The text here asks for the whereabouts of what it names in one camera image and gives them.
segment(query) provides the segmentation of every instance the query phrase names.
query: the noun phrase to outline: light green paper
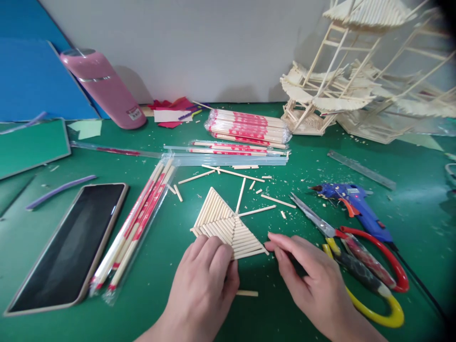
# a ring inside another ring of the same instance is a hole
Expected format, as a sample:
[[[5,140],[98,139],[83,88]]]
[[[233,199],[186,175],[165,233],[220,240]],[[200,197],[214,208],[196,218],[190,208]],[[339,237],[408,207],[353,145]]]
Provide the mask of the light green paper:
[[[431,135],[428,134],[409,133],[402,135],[397,139],[402,140],[406,143],[412,143],[415,145],[427,147],[432,150],[443,151],[443,148],[434,140]]]
[[[69,124],[68,127],[79,132],[78,139],[83,140],[101,135],[101,120],[81,120]]]

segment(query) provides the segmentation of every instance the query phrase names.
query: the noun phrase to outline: smartphone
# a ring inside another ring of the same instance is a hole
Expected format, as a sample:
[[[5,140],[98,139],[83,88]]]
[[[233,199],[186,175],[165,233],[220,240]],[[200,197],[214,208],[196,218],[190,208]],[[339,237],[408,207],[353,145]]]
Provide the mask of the smartphone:
[[[81,188],[5,316],[63,309],[84,299],[127,191],[125,183]]]

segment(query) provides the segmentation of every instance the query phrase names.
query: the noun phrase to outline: scissor blade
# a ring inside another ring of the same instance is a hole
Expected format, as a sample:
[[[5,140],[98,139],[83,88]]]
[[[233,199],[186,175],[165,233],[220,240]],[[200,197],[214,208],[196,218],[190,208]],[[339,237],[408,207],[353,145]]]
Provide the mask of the scissor blade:
[[[317,214],[314,213],[304,202],[302,202],[295,194],[291,193],[291,200],[303,211],[303,213],[309,218],[327,238],[333,238],[336,235],[335,229],[331,227],[325,220],[321,219]]]

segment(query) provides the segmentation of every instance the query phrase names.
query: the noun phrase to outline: left hand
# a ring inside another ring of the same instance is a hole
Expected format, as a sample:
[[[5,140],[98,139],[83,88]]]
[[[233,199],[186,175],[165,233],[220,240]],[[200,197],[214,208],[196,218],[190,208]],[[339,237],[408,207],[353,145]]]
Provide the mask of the left hand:
[[[232,254],[218,237],[200,235],[182,257],[164,313],[138,341],[214,340],[239,289]]]

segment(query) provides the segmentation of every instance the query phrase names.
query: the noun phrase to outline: bottle label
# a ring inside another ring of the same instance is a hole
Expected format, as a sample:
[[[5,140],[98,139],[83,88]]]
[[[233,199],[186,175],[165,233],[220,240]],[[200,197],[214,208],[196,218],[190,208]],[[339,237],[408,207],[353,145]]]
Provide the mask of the bottle label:
[[[133,107],[132,109],[127,111],[127,114],[130,117],[130,119],[135,121],[136,119],[138,119],[141,116],[142,113],[138,107]]]

